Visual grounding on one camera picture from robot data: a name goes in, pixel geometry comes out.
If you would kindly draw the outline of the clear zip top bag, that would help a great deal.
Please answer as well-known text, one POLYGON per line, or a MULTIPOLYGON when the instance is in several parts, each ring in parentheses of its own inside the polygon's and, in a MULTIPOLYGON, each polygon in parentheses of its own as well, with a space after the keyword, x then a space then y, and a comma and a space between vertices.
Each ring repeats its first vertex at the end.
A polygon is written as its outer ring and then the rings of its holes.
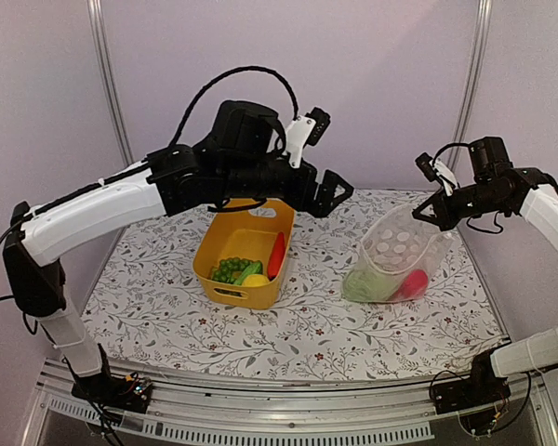
MULTIPOLYGON (((399 288, 412 270, 423 269, 430 284, 453 244, 453 235, 420 223, 412 210, 411 204, 399 205, 374 223, 360 241, 359 257, 351 270, 367 269, 390 276, 399 288)), ((384 303, 365 304, 400 303, 391 302, 391 297, 384 303)))

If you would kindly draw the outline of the red toy tomato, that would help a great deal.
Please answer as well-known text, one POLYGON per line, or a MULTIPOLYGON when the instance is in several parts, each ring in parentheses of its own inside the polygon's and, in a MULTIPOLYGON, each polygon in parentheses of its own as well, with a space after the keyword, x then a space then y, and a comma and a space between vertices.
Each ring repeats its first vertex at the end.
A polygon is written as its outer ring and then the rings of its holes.
POLYGON ((391 297, 391 302, 404 302, 423 297, 429 285, 429 276, 423 269, 412 270, 391 297))

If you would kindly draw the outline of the red toy chili pepper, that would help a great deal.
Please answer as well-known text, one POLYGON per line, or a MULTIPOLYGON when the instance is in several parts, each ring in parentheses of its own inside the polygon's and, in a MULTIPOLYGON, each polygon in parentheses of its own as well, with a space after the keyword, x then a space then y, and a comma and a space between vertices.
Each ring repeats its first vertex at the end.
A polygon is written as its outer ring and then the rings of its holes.
POLYGON ((270 281, 280 273, 286 255, 286 238, 283 232, 276 235, 271 254, 267 264, 267 276, 270 281))

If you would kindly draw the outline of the green toy apple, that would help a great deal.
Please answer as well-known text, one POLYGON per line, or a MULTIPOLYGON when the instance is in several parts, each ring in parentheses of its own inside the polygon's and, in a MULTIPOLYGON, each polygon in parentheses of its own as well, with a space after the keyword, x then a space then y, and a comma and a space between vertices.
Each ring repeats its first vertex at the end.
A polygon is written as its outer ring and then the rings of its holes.
POLYGON ((398 288, 397 280, 367 269, 353 269, 343 280, 342 296, 357 303, 384 303, 398 288))

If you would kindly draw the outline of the yellow toy lemon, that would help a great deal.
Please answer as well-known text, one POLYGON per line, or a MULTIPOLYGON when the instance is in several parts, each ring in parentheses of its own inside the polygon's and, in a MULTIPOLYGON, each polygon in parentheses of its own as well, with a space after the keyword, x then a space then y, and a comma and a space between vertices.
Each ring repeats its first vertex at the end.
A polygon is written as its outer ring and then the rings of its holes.
POLYGON ((250 274, 242 282, 244 287, 261 287, 270 283, 269 278, 264 274, 250 274))

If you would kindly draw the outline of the green toy grape bunch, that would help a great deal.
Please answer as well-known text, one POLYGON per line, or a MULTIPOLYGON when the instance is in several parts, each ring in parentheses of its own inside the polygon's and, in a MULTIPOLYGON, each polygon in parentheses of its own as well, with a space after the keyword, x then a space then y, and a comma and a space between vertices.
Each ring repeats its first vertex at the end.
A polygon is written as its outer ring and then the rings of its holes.
POLYGON ((247 258, 228 257, 221 259, 210 273, 210 279, 214 282, 234 283, 242 272, 251 264, 247 258))

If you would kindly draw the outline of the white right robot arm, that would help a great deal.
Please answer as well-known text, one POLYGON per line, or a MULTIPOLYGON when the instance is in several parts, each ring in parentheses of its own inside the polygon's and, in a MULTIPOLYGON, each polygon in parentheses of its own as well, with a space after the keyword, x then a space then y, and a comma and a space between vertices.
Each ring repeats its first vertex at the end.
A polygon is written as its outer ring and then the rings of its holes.
MULTIPOLYGON (((536 230, 558 254, 558 183, 536 167, 517 167, 500 137, 449 143, 434 155, 422 153, 415 164, 439 189, 411 215, 441 231, 462 220, 486 214, 518 216, 536 230), (469 154, 473 182, 459 185, 440 156, 458 148, 469 154)), ((545 372, 558 368, 558 325, 516 342, 483 352, 472 360, 471 378, 462 386, 462 397, 481 405, 498 390, 498 380, 513 374, 545 372)))

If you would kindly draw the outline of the yellow plastic basket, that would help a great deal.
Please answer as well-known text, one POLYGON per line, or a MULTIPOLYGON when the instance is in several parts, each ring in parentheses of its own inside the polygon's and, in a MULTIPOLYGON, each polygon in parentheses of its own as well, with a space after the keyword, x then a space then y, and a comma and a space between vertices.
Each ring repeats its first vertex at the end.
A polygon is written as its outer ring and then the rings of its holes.
POLYGON ((231 207, 239 207, 236 213, 217 214, 206 232, 193 261, 193 270, 207 297, 220 304, 268 309, 279 296, 286 275, 287 251, 295 221, 295 211, 287 204, 270 199, 260 207, 248 199, 234 199, 231 207), (234 283, 214 282, 210 273, 221 259, 228 257, 247 258, 260 261, 267 276, 267 264, 279 232, 286 238, 286 255, 279 275, 261 287, 244 287, 234 283))

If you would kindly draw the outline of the green toy cucumber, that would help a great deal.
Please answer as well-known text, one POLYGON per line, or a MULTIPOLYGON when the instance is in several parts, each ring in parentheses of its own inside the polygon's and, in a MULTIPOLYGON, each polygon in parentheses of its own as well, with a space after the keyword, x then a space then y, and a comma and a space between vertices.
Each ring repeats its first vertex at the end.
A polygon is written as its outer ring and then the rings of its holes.
POLYGON ((240 286, 244 280, 251 276, 261 274, 263 272, 263 264, 260 261, 255 261, 250 263, 245 269, 240 273, 237 279, 234 281, 235 285, 240 286))

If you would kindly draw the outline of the floral tablecloth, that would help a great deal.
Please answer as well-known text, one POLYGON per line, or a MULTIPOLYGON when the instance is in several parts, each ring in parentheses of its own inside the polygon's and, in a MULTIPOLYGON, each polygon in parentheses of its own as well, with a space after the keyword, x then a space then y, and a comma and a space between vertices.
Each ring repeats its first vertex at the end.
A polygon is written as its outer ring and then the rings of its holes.
POLYGON ((459 236, 417 302, 364 305, 340 293, 367 228, 423 198, 358 190, 328 218, 298 215, 281 293, 266 310, 206 296, 193 272, 212 219, 205 208, 139 223, 115 247, 84 323, 112 358, 209 374, 336 381, 463 373, 507 334, 459 236))

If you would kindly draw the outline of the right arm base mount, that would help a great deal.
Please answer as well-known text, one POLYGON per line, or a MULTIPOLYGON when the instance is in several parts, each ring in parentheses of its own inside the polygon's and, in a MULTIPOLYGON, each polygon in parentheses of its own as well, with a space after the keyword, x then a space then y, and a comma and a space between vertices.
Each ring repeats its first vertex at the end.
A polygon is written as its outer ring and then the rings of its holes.
POLYGON ((461 427, 474 436, 492 433, 508 408, 511 390, 507 378, 494 375, 491 348, 473 358, 468 377, 450 371, 438 373, 431 381, 429 397, 438 414, 465 411, 461 427))

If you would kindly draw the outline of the right aluminium frame post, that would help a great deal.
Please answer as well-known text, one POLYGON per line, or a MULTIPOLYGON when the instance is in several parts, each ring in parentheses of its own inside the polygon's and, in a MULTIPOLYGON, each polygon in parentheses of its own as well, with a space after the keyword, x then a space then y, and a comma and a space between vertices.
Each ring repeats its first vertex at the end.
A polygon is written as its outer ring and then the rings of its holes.
POLYGON ((462 141, 465 138, 471 120, 473 103, 478 91, 481 71, 484 65, 485 52, 489 36, 492 16, 492 0, 477 2, 476 21, 470 52, 469 69, 463 89, 458 119, 455 125, 453 140, 462 141))

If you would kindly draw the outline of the aluminium frame post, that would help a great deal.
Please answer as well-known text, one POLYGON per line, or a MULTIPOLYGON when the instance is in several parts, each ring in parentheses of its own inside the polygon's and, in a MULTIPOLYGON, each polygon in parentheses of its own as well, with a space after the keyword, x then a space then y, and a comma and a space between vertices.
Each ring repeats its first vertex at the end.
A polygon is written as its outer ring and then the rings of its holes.
POLYGON ((113 125, 116 144, 124 165, 130 166, 136 162, 136 159, 130 146, 126 123, 116 87, 102 4, 100 0, 87 0, 86 5, 100 72, 100 80, 113 125))
POLYGON ((492 16, 492 0, 477 2, 476 21, 470 52, 469 69, 463 89, 458 119, 455 125, 453 140, 462 141, 465 138, 471 120, 473 103, 478 91, 481 71, 484 65, 485 52, 489 36, 492 16))

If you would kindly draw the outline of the front aluminium rail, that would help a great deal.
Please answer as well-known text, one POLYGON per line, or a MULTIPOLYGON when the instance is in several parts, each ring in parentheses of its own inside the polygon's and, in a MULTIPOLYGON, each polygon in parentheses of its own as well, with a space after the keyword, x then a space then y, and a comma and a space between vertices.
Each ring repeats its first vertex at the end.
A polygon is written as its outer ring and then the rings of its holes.
POLYGON ((539 376, 514 377, 491 434, 438 413, 427 377, 308 382, 181 372, 112 361, 114 374, 153 380, 146 413, 119 413, 103 436, 93 408, 72 394, 66 365, 48 360, 33 390, 25 445, 558 445, 558 421, 539 376))

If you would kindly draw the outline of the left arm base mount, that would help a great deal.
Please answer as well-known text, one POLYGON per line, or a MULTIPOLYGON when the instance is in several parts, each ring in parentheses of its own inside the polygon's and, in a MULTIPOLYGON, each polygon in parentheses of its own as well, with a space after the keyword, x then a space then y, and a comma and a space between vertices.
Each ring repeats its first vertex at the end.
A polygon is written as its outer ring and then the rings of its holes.
POLYGON ((72 395, 96 405, 120 409, 132 413, 147 413, 153 393, 153 381, 133 372, 126 377, 111 374, 107 355, 98 344, 101 366, 96 374, 79 376, 70 364, 74 380, 72 395))

